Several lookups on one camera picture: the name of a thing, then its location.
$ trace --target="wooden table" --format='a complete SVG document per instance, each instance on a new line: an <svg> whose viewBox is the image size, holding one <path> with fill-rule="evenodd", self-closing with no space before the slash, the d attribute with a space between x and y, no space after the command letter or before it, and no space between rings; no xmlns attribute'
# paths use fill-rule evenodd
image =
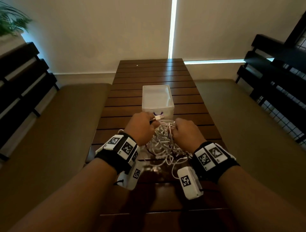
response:
<svg viewBox="0 0 306 232"><path fill-rule="evenodd" d="M174 118L192 120L204 137L225 146L182 59L120 61L93 140L98 149L134 113L141 112L142 86L168 84L175 104ZM159 164L161 160L139 156ZM175 170L188 166L176 165ZM114 186L94 231L237 231L237 223L218 186L201 181L204 195L187 200L179 180L167 165L144 171L133 191Z"/></svg>

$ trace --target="plastic storage box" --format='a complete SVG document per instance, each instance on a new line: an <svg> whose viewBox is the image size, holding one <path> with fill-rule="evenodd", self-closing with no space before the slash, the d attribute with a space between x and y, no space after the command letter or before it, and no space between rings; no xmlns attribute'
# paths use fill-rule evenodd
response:
<svg viewBox="0 0 306 232"><path fill-rule="evenodd" d="M173 118L174 102L169 85L144 85L142 87L142 111Z"/></svg>

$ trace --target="tangled white cable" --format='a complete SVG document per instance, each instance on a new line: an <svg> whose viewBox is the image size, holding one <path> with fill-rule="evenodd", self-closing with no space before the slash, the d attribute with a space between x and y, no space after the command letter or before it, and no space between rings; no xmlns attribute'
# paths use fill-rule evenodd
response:
<svg viewBox="0 0 306 232"><path fill-rule="evenodd" d="M173 165L171 174L175 179L179 179L173 175L173 169L176 164L181 164L187 161L188 156L192 156L190 153L183 151L173 141L171 127L175 127L175 121L172 120L160 120L160 126L155 129L155 135L150 142L147 143L147 150L156 156L157 159L164 159L159 165L151 165L153 167L162 166L164 163L167 165Z"/></svg>

